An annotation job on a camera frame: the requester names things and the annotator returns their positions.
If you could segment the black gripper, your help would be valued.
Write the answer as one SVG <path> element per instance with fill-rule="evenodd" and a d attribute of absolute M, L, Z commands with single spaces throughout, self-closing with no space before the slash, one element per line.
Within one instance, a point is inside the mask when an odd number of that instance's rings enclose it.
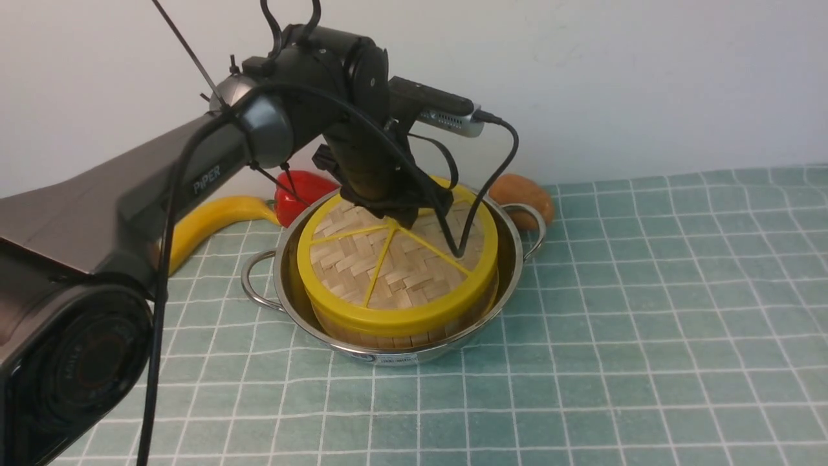
<path fill-rule="evenodd" d="M 373 130 L 339 123 L 323 133 L 325 145 L 312 157 L 341 185 L 343 200 L 363 207 L 376 218 L 390 218 L 411 229 L 422 209 L 444 214 L 453 205 L 452 190 L 428 179 L 422 187 Z"/>

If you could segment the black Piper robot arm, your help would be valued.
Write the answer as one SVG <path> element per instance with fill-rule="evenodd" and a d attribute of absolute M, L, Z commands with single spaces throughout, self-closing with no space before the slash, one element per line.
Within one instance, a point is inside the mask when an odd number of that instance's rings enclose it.
<path fill-rule="evenodd" d="M 452 200 L 390 132 L 387 51 L 290 25 L 231 83 L 254 95 L 65 182 L 2 200 L 2 464 L 45 465 L 133 389 L 153 347 L 160 240 L 237 172 L 323 137 L 347 200 L 410 227 Z"/>

